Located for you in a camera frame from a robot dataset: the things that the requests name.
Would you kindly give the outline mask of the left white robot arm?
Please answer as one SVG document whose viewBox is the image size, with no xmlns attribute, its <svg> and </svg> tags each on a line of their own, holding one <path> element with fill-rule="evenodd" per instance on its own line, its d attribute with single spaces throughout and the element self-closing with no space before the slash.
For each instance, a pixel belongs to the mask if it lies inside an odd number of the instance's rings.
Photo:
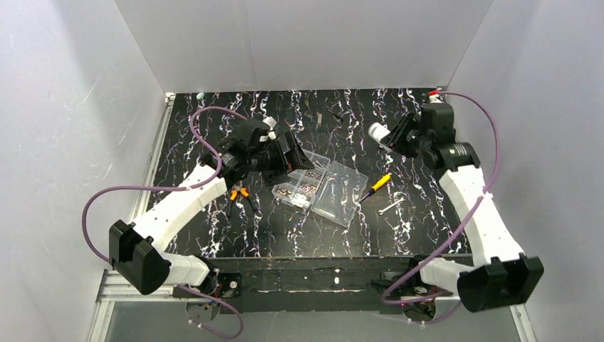
<svg viewBox="0 0 604 342">
<path fill-rule="evenodd" d="M 167 253 L 171 238 L 251 172 L 267 185 L 278 185 L 293 171 L 314 167 L 290 129 L 276 131 L 270 120 L 244 120 L 202 158 L 177 191 L 133 221 L 118 220 L 110 227 L 109 263 L 142 295 L 164 285 L 199 287 L 217 270 L 200 256 Z"/>
</svg>

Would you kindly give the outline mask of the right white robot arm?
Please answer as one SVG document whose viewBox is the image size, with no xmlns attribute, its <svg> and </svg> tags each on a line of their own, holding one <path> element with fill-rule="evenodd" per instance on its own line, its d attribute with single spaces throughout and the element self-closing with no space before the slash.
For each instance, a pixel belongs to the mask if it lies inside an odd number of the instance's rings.
<svg viewBox="0 0 604 342">
<path fill-rule="evenodd" d="M 472 266 L 458 264 L 444 259 L 439 248 L 390 285 L 382 302 L 396 304 L 391 293 L 418 279 L 457 295 L 472 313 L 526 303 L 543 276 L 543 264 L 537 256 L 526 256 L 506 228 L 474 148 L 456 140 L 453 107 L 426 103 L 420 113 L 404 115 L 392 130 L 371 125 L 370 136 L 389 152 L 421 157 L 442 171 L 440 186 L 462 218 L 450 239 L 464 233 L 473 258 Z"/>
</svg>

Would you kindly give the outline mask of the white remote control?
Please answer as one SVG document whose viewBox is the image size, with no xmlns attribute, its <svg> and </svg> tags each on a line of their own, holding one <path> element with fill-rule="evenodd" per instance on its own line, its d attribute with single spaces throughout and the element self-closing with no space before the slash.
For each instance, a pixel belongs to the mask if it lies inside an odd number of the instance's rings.
<svg viewBox="0 0 604 342">
<path fill-rule="evenodd" d="M 373 123 L 368 128 L 368 135 L 379 145 L 379 147 L 386 152 L 392 152 L 385 143 L 385 138 L 388 134 L 390 134 L 390 131 L 386 126 L 380 123 Z"/>
</svg>

